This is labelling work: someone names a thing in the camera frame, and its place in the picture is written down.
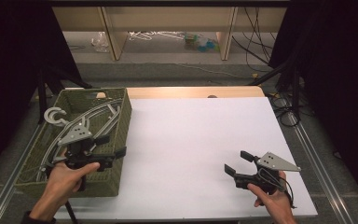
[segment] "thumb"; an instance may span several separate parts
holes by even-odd
[[[248,184],[248,190],[250,190],[255,196],[257,196],[257,200],[260,200],[263,202],[263,204],[266,204],[269,200],[269,196],[266,192],[264,192],[260,187],[254,185],[254,184]]]
[[[83,175],[88,175],[92,172],[97,171],[98,168],[100,168],[100,163],[93,162],[93,163],[89,163],[89,164],[83,166],[82,168],[77,169],[76,172],[81,177]]]

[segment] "human hand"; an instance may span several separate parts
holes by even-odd
[[[286,179],[286,174],[283,171],[279,172],[279,176]],[[296,223],[289,199],[284,192],[276,190],[273,194],[267,195],[266,192],[256,185],[248,184],[247,187],[248,190],[257,196],[255,207],[264,204],[274,219],[275,224]]]
[[[79,190],[81,177],[97,171],[99,167],[100,163],[94,162],[72,170],[63,161],[58,162],[51,171],[43,195],[35,204],[29,217],[41,221],[51,221],[72,193]]]

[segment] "finger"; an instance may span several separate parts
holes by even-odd
[[[73,190],[72,190],[73,193],[77,192],[77,191],[80,189],[81,182],[82,182],[82,179],[79,179],[79,180],[76,182],[76,185],[75,185],[75,187],[74,187]]]
[[[65,152],[66,152],[66,150],[67,150],[67,148],[65,147],[65,148],[63,148],[63,149],[61,149],[61,152],[60,152],[60,156],[61,157],[64,157],[65,156]]]
[[[65,161],[59,161],[57,163],[54,164],[54,169],[57,167],[62,167],[62,168],[66,168],[69,169],[68,166],[66,166]]]
[[[263,206],[263,205],[264,205],[263,202],[261,202],[261,200],[260,200],[259,198],[257,198],[257,199],[255,200],[255,207]]]
[[[248,190],[250,190],[255,196],[257,196],[257,200],[260,200],[263,204],[266,204],[269,200],[269,196],[267,195],[267,193],[254,184],[248,184]]]
[[[279,171],[279,177],[282,179],[286,179],[286,173],[284,171]]]
[[[83,166],[82,168],[77,169],[76,173],[78,174],[78,176],[80,178],[83,175],[88,175],[92,172],[97,171],[98,168],[100,168],[100,163],[93,162],[93,163],[89,163],[89,164]]]

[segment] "white board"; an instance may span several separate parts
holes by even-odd
[[[221,220],[266,217],[255,196],[237,189],[224,164],[254,175],[241,150],[270,151],[295,163],[267,98],[131,100],[119,195],[71,199],[78,219],[115,221]],[[317,212],[300,173],[286,172],[295,216]],[[58,219],[69,219],[63,207]]]

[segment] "plastic crate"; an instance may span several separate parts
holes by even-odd
[[[120,113],[116,128],[110,133],[109,143],[97,146],[93,153],[112,153],[126,146],[127,133],[131,119],[131,103],[126,89],[91,89],[91,90],[65,90],[61,91],[54,106],[65,110],[66,115],[55,116],[55,119],[71,121],[95,106],[112,100],[121,99]],[[108,114],[98,116],[90,121],[89,131],[95,134],[109,120]],[[33,197],[40,197],[47,181],[36,181],[40,170],[42,158],[56,136],[62,131],[57,127],[44,122],[37,135],[25,163],[22,165],[15,187]],[[87,175],[86,189],[76,192],[73,197],[114,197],[118,195],[121,169],[124,158],[115,160],[112,168],[103,172]]]

